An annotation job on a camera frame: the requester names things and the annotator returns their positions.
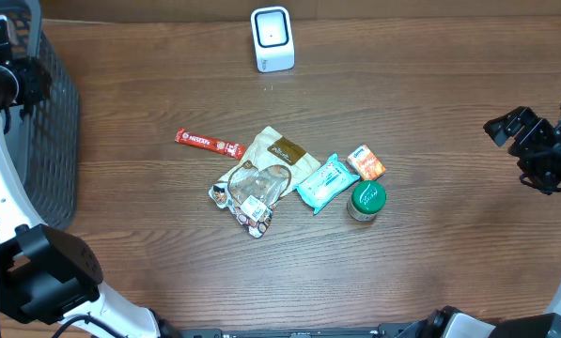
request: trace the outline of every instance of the brown label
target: brown label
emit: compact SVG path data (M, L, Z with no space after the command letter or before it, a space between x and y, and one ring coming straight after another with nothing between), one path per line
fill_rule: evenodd
M293 144L284 136L268 147L268 151L273 153L278 159L290 165L293 165L305 155L305 150Z

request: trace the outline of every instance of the glass jar with green lid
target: glass jar with green lid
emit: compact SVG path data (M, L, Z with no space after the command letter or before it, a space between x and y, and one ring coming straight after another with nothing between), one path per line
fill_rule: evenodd
M347 211L357 221L371 221L386 203L386 191L380 183L366 180L358 184L347 202Z

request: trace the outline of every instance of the gray plastic basket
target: gray plastic basket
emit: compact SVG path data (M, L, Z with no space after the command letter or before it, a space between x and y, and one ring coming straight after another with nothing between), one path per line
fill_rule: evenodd
M15 58L35 56L50 72L50 99L33 112L11 108L7 147L32 205L50 226L64 229L76 209L80 108L75 84L41 32L38 0L0 1L0 14L15 23Z

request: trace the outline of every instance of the brown tabletop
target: brown tabletop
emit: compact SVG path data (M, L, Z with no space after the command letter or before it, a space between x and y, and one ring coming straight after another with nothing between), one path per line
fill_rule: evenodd
M558 287L561 195L521 185L482 126L519 105L556 121L561 17L296 22L296 67L274 74L247 22L46 28L82 99L69 232L178 328L375 326L447 304L519 317ZM247 235L207 195L236 161L174 136L249 145L266 126L319 161L368 145L387 167L379 217L349 216L352 187L315 217L294 192Z

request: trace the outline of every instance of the barcode label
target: barcode label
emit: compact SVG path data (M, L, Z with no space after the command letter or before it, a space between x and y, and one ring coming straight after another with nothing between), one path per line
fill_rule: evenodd
M253 195L249 195L249 197L241 204L242 212L255 222L259 221L259 218L261 218L266 209L267 207L263 204L263 202L253 197Z

